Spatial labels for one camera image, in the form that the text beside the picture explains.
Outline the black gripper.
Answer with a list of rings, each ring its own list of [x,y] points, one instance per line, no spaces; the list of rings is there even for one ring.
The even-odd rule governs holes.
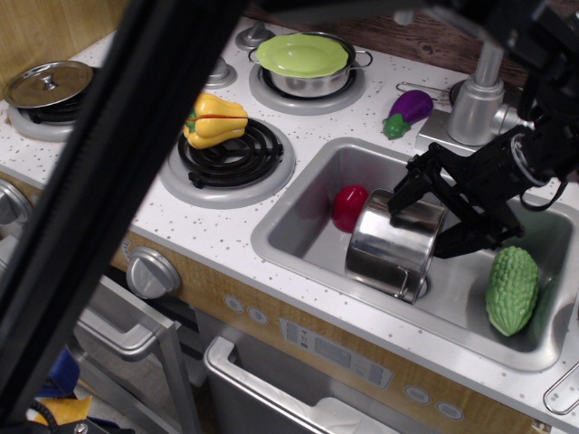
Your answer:
[[[391,214],[432,193],[459,219],[436,241],[434,256],[454,258],[526,234],[508,201],[538,185],[529,149],[536,131],[514,127],[470,156],[437,143],[414,157],[388,202]]]

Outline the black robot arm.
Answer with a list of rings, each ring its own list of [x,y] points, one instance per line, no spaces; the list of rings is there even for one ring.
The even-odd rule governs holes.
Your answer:
[[[432,193],[458,218],[442,232],[442,259],[495,248],[523,230],[508,201],[578,169],[578,35],[545,1],[265,1],[270,14],[294,22],[423,9],[498,45],[527,71],[521,125],[469,156],[438,143],[413,157],[389,201],[400,212]]]

